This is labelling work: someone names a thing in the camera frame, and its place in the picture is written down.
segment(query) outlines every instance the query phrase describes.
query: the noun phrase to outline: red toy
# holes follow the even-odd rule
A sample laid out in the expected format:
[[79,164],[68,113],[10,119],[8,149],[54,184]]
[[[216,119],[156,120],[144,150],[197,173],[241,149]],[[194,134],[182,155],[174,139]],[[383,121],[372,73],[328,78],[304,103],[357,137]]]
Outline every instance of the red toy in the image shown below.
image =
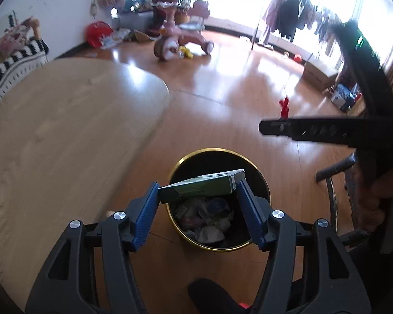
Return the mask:
[[301,57],[300,54],[294,55],[294,61],[300,64],[303,61],[303,58]]
[[158,2],[155,6],[166,13],[166,20],[164,20],[163,26],[160,27],[160,35],[162,37],[154,45],[154,54],[158,58],[162,60],[170,60],[177,57],[182,58],[183,56],[179,51],[179,46],[184,46],[187,43],[196,43],[201,46],[206,54],[211,53],[214,43],[207,41],[202,36],[200,33],[202,30],[201,27],[203,27],[202,25],[182,24],[177,26],[175,24],[175,13],[177,9],[175,3]]
[[284,100],[280,100],[280,105],[282,107],[281,110],[281,119],[288,119],[288,112],[290,109],[288,108],[288,103],[289,103],[288,97],[285,97]]

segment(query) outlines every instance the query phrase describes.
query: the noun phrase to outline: green box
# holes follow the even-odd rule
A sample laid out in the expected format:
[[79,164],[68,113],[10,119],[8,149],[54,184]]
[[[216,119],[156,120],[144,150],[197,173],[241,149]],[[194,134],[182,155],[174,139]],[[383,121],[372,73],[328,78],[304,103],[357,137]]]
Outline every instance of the green box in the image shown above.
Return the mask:
[[243,169],[202,175],[159,188],[158,198],[165,204],[185,198],[229,195],[243,179]]

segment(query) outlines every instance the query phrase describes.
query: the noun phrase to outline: wooden table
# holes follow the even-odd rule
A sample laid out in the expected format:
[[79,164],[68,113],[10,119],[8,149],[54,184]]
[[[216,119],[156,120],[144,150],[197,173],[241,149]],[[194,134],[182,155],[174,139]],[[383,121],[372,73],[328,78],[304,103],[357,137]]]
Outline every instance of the wooden table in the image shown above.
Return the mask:
[[66,225],[100,219],[169,99],[139,68],[67,58],[0,102],[0,283],[21,309]]

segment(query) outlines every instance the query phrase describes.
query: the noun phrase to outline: blue gripper pad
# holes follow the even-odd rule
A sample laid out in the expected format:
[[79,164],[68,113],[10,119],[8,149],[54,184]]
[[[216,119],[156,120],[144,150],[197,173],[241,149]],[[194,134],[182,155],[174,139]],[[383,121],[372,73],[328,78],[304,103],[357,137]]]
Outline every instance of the blue gripper pad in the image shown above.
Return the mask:
[[157,198],[158,183],[153,182],[146,194],[132,200],[126,210],[130,219],[131,245],[135,251],[145,244],[154,216],[159,206]]
[[266,199],[254,196],[245,180],[242,180],[237,186],[237,199],[242,209],[252,242],[256,244],[259,249],[264,250],[267,243],[265,240],[265,235],[267,233],[266,221],[272,208]]

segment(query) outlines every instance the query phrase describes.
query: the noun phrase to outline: tricycle wheel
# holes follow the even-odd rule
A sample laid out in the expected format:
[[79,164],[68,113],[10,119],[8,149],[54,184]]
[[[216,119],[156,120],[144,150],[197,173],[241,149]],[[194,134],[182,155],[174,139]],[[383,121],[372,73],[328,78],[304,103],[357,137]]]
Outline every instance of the tricycle wheel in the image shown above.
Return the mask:
[[154,45],[154,55],[162,60],[171,60],[181,57],[179,43],[176,37],[163,37]]
[[207,41],[203,45],[201,45],[202,50],[205,54],[210,54],[214,48],[214,43],[212,41]]

